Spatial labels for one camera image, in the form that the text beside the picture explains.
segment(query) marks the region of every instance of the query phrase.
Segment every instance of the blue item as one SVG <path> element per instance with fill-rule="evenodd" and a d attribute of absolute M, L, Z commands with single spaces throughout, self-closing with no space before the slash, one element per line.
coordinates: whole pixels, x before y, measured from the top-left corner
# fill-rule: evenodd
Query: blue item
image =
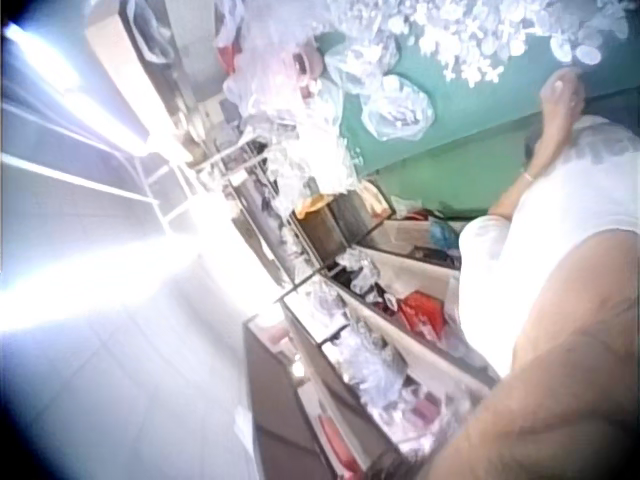
<path fill-rule="evenodd" d="M 429 229 L 429 239 L 431 243 L 440 250 L 457 250 L 458 232 L 442 220 L 437 220 L 433 217 L 429 220 L 431 222 L 431 228 Z"/>

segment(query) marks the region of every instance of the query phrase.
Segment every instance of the person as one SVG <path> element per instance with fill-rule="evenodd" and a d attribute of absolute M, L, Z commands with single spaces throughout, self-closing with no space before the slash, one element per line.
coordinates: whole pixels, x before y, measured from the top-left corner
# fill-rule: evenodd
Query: person
<path fill-rule="evenodd" d="M 460 236 L 462 328 L 502 380 L 429 458 L 377 464 L 366 478 L 600 479 L 628 468 L 640 140 L 583 116 L 584 96 L 575 70 L 551 76 L 533 158 Z M 640 478 L 633 466 L 628 478 Z"/>

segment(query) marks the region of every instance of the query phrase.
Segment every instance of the white shirt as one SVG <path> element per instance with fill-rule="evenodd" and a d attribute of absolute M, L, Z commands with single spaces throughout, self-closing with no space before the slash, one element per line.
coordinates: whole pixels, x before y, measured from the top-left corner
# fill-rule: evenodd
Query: white shirt
<path fill-rule="evenodd" d="M 640 139 L 600 117 L 574 127 L 573 145 L 522 196 L 512 222 L 485 216 L 460 236 L 460 321 L 502 376 L 547 278 L 598 232 L 639 232 Z"/>

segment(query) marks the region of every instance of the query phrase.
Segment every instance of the hand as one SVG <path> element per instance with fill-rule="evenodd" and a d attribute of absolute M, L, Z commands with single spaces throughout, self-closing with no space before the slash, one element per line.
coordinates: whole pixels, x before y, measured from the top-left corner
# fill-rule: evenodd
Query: hand
<path fill-rule="evenodd" d="M 573 125 L 584 109 L 584 97 L 584 85 L 574 68 L 558 70 L 542 87 L 542 137 L 531 165 L 536 173 L 544 171 L 570 143 Z"/>

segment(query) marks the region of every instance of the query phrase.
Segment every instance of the bracelet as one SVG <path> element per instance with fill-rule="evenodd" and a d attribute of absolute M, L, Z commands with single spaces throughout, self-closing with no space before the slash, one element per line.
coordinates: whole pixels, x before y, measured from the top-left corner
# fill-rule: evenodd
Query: bracelet
<path fill-rule="evenodd" d="M 529 180 L 531 183 L 536 181 L 536 179 L 532 177 L 526 170 L 522 170 L 522 175 L 524 175 L 524 178 Z"/>

